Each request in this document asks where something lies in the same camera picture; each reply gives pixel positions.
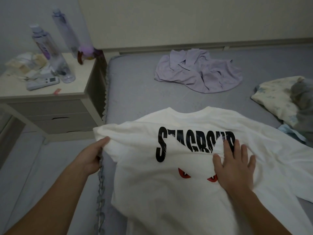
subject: red eye graphic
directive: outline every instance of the red eye graphic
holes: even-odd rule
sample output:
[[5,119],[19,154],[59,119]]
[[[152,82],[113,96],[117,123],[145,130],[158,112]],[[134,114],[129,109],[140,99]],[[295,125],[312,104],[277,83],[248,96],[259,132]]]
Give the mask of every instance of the red eye graphic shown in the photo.
[[187,179],[187,178],[190,178],[190,177],[191,177],[190,175],[188,175],[186,172],[184,172],[184,171],[181,170],[180,168],[178,168],[178,172],[179,172],[179,174],[180,174],[180,176],[181,176],[182,178]]
[[214,175],[214,176],[208,178],[207,180],[210,182],[217,182],[217,175]]

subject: drawer handle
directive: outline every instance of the drawer handle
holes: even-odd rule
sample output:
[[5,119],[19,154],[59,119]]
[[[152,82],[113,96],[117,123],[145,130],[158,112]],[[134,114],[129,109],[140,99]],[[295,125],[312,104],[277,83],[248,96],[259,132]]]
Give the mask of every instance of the drawer handle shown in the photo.
[[53,120],[57,120],[57,119],[69,119],[69,117],[55,117],[55,118],[52,118]]

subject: mattress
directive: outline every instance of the mattress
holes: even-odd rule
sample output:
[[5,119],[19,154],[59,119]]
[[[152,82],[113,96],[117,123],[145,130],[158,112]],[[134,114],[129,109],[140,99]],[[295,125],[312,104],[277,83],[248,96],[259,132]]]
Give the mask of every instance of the mattress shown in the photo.
[[[164,54],[122,55],[110,61],[109,102],[106,123],[121,124],[146,114],[171,107],[182,113],[202,110],[206,106],[219,107],[278,127],[281,122],[265,108],[250,99],[254,88],[265,81],[302,75],[313,79],[313,47],[277,47],[254,50],[210,51],[214,59],[232,59],[243,72],[243,82],[226,92],[203,94],[178,83],[154,80],[154,71]],[[115,163],[103,155],[105,199],[102,211],[106,235],[126,233],[127,218],[112,205]],[[313,221],[313,204],[299,199]]]

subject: water bottle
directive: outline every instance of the water bottle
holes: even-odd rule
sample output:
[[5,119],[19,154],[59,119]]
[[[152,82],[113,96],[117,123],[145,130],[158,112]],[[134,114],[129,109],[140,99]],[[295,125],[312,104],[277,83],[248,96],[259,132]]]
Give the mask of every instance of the water bottle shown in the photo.
[[57,25],[67,47],[71,51],[74,58],[77,58],[77,53],[79,49],[79,41],[73,31],[71,25],[69,24],[65,14],[61,13],[60,9],[57,7],[53,8],[52,18]]
[[51,35],[48,32],[44,31],[37,24],[30,25],[30,28],[33,31],[33,40],[35,41],[41,52],[44,54],[46,59],[48,59],[50,65],[59,75],[62,82],[70,83],[75,81],[75,76],[69,69],[67,62],[58,50],[57,45],[53,41]]

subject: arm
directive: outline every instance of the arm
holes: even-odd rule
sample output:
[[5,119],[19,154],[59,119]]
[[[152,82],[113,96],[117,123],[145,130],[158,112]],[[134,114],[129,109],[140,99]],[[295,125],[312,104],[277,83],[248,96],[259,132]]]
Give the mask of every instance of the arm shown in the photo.
[[66,235],[88,176],[99,170],[97,155],[109,140],[103,138],[82,150],[48,192],[5,235]]
[[262,205],[253,193],[253,172],[256,159],[252,155],[248,163],[246,145],[240,148],[235,140],[232,153],[228,141],[224,141],[224,162],[219,155],[213,155],[213,164],[220,185],[232,198],[235,205],[244,212],[256,235],[291,235],[291,233]]

